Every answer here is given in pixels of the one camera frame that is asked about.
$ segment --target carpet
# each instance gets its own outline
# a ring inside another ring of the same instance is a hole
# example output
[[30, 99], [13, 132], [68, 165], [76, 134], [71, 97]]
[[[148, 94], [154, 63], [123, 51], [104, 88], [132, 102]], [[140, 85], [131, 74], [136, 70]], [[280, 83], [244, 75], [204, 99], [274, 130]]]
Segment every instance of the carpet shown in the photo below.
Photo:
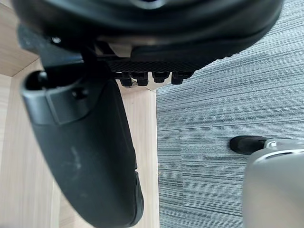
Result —
[[161, 228], [241, 228], [237, 135], [304, 138], [304, 1], [261, 41], [157, 90]]

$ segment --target light wood surface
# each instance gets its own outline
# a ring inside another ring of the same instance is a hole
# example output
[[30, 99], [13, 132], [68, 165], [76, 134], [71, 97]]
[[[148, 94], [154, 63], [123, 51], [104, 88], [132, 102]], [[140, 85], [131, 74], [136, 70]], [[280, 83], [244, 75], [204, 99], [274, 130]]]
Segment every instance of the light wood surface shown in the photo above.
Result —
[[136, 228], [159, 228], [156, 94], [140, 91], [123, 96], [144, 195], [144, 214]]
[[8, 110], [11, 77], [0, 75], [0, 169], [4, 142], [6, 113]]
[[14, 76], [38, 57], [19, 47], [17, 16], [4, 4], [9, 5], [9, 1], [1, 0], [0, 3], [0, 74]]
[[35, 61], [11, 80], [0, 170], [0, 225], [57, 228], [60, 190], [34, 138], [19, 95], [20, 82], [40, 69]]

